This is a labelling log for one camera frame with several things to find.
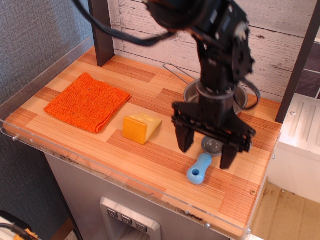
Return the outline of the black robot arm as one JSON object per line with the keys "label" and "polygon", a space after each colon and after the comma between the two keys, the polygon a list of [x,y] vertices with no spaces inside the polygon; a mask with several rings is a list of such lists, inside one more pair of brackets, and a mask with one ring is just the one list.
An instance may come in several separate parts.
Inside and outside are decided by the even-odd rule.
{"label": "black robot arm", "polygon": [[220,168],[230,168],[237,153],[249,151],[255,130],[235,113],[239,83],[253,71],[246,13],[232,0],[147,0],[154,20],[171,33],[189,32],[201,67],[197,102],[174,102],[172,121],[178,146],[186,152],[194,134],[223,144]]}

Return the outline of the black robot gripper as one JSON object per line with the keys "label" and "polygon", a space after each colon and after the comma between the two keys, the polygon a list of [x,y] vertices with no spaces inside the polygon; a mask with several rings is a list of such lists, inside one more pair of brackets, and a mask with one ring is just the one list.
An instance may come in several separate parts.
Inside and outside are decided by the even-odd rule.
{"label": "black robot gripper", "polygon": [[220,168],[229,169],[237,152],[248,152],[256,135],[234,112],[237,87],[222,94],[196,87],[198,102],[174,102],[172,122],[179,149],[186,153],[194,143],[195,132],[223,143]]}

